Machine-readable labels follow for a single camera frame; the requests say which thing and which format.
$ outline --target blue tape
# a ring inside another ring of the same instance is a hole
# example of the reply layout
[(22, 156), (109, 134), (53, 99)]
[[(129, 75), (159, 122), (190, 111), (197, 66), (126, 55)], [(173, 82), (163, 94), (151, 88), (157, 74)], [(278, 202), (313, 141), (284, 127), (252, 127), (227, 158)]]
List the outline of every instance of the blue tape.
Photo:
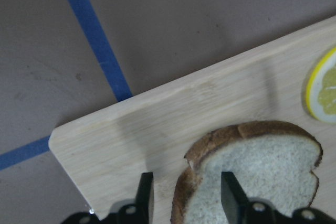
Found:
[(36, 157), (49, 151), (48, 141), (50, 136), (46, 136), (32, 143), (21, 146), (12, 151), (0, 155), (0, 170), (16, 165), (24, 160)]
[(120, 69), (90, 0), (68, 0), (85, 36), (96, 55), (117, 101), (132, 97), (131, 90)]
[[(131, 90), (120, 69), (99, 20), (89, 0), (68, 0), (85, 36), (96, 55), (117, 101), (132, 97)], [(0, 170), (49, 151), (49, 136), (0, 155)]]

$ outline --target gray table surface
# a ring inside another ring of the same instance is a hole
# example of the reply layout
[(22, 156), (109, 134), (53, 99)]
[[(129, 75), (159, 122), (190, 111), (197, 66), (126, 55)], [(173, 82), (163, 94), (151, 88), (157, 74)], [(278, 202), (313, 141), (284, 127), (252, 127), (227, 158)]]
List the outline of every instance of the gray table surface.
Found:
[[(336, 15), (336, 0), (91, 3), (133, 95)], [(117, 102), (67, 0), (0, 6), (0, 155)], [(90, 208), (51, 152), (0, 170), (0, 198), (0, 223)]]

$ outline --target wooden cutting board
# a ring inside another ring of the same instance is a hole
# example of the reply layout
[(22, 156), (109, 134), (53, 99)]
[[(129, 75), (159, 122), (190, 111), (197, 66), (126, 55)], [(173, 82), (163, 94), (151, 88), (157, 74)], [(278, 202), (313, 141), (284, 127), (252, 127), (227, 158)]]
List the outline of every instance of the wooden cutting board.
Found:
[(167, 224), (193, 142), (230, 124), (288, 121), (322, 144), (313, 206), (336, 217), (336, 128), (313, 119), (302, 101), (309, 72), (335, 46), (332, 17), (60, 126), (50, 149), (100, 218), (135, 197), (142, 172), (154, 172), (153, 223)]

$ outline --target screw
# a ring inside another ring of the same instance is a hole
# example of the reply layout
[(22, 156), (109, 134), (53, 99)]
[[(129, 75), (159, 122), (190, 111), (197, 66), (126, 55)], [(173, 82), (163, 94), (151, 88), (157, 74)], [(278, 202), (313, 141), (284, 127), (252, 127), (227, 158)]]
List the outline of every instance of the screw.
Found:
[(310, 210), (303, 210), (302, 212), (301, 212), (301, 215), (305, 218), (305, 219), (307, 219), (307, 220), (313, 220), (313, 219), (315, 219), (315, 215), (314, 215), (314, 213), (312, 212), (312, 211), (310, 211)]
[(265, 205), (260, 202), (255, 202), (252, 207), (257, 212), (263, 212), (266, 209)]
[(125, 212), (128, 215), (132, 215), (136, 212), (136, 207), (135, 206), (129, 206), (128, 208), (126, 208)]

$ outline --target slice of bread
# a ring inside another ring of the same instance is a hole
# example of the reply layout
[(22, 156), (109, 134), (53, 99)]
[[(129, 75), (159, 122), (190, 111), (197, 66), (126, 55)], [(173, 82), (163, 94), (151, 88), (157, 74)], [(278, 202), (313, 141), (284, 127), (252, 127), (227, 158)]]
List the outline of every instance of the slice of bread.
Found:
[(287, 122), (248, 122), (208, 133), (185, 155), (189, 167), (176, 184), (171, 223), (227, 223), (222, 171), (235, 174), (247, 197), (270, 200), (290, 216), (312, 202), (319, 184), (312, 170), (321, 157), (316, 139)]

